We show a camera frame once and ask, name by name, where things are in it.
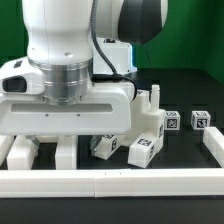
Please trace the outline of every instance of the black table surface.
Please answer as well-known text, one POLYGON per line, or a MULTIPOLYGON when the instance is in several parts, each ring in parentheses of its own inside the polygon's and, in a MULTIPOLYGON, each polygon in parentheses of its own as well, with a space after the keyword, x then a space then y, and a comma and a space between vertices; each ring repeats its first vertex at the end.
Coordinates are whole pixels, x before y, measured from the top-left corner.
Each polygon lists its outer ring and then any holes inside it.
MULTIPOLYGON (((203 131, 191 127, 191 112, 205 110, 211 126, 224 132, 224 84, 200 70, 150 69, 130 75, 139 89, 161 88, 161 108, 178 111, 179 131, 165 131, 164 146, 147 167, 220 168, 202 143, 203 131)), ((124 169, 128 149, 108 160, 91 157, 88 137, 80 136, 79 169, 124 169)), ((55 169, 55 144, 42 144, 33 169, 55 169)), ((6 162, 1 169, 6 169, 6 162)), ((223 223, 224 197, 0 199, 1 223, 223 223)))

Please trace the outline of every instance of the white robot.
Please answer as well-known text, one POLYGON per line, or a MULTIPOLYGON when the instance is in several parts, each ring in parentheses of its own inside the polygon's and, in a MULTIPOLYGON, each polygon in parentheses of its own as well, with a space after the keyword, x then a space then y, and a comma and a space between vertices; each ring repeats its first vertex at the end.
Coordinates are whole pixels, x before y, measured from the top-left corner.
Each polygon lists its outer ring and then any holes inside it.
POLYGON ((167 0, 22 2, 28 56, 0 69, 0 134, 127 132, 136 89, 112 65, 111 82, 98 83, 109 78, 92 74, 92 41, 99 52, 96 37, 148 42, 162 30, 167 0))

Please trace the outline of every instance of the white plastic part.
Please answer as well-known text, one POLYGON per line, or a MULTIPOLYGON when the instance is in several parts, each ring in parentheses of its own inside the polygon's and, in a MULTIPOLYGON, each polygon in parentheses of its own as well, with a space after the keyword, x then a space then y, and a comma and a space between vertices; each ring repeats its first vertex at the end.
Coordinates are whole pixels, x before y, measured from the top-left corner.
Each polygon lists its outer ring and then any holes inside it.
POLYGON ((152 85, 150 112, 156 113, 159 111, 159 101, 160 101, 160 87, 159 85, 152 85))
POLYGON ((96 16, 98 37, 118 39, 118 23, 124 0, 99 0, 96 16))
POLYGON ((129 148, 128 163, 146 168, 157 153, 155 149, 157 141, 158 137, 150 133, 141 134, 129 148))
POLYGON ((56 148, 55 163, 57 170, 77 168, 78 136, 60 136, 56 148))
POLYGON ((123 138, 123 135, 104 135, 96 147, 95 156, 105 160, 109 159, 121 146, 123 138))
POLYGON ((203 142, 220 166, 224 168, 224 136, 222 133, 216 127, 206 127, 203 142))
POLYGON ((45 91, 44 77, 41 70, 32 67, 28 58, 20 58, 5 63, 0 69, 0 93, 6 93, 3 89, 2 82, 4 79, 22 76, 27 82, 27 90, 23 95, 40 95, 45 91), (16 62, 22 62, 21 66, 14 68, 16 62))
POLYGON ((131 83, 98 83, 70 107, 55 107, 41 96, 0 94, 3 135, 124 134, 131 127, 131 83))
POLYGON ((131 103, 131 130, 125 134, 122 145, 130 146, 142 133, 158 137, 155 145, 159 152, 163 146, 165 111, 158 109, 151 112, 149 92, 139 90, 136 99, 131 103))
POLYGON ((166 111, 165 130, 180 130, 180 114, 178 111, 166 111))
MULTIPOLYGON (((98 38, 98 43, 103 53, 109 58, 117 70, 118 74, 124 75, 130 72, 136 72, 137 68, 133 66, 132 46, 129 43, 115 41, 107 43, 107 39, 98 38)), ((93 47, 93 72, 94 74, 112 74, 109 66, 104 62, 99 53, 93 47)))
POLYGON ((0 136, 0 166, 4 162, 6 156, 8 155, 13 142, 14 142, 13 136, 0 136))
POLYGON ((25 136, 17 136, 7 156, 8 169, 30 170, 36 154, 36 148, 27 143, 25 136))
POLYGON ((29 34, 28 57, 50 65, 91 59, 91 9, 89 0, 23 0, 24 22, 29 34))

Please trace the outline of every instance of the green background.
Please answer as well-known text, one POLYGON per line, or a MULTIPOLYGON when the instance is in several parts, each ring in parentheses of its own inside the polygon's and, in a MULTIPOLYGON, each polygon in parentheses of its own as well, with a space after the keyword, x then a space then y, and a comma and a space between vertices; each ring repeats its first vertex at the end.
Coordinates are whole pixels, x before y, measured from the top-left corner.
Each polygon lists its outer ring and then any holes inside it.
MULTIPOLYGON (((169 0, 163 31, 135 47, 137 67, 202 69, 224 83, 223 10, 224 0, 169 0)), ((0 32, 0 65, 26 55, 21 0, 1 0, 0 32)))

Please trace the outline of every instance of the small cube with marker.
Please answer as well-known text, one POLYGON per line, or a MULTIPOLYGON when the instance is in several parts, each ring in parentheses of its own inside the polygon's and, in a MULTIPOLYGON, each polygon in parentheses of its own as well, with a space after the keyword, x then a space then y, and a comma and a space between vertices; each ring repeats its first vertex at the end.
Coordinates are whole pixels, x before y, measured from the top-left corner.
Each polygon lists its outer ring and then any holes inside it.
POLYGON ((109 159, 109 157, 120 147, 122 136, 104 135, 101 142, 95 149, 94 156, 101 159, 109 159))
POLYGON ((177 111, 166 111, 165 130, 180 130, 180 114, 177 111))
POLYGON ((191 125, 194 130, 204 130, 210 126, 211 116, 207 111, 192 111, 191 125))
POLYGON ((157 153, 155 149, 157 143, 158 137, 141 134, 129 148, 128 163, 146 168, 157 153))

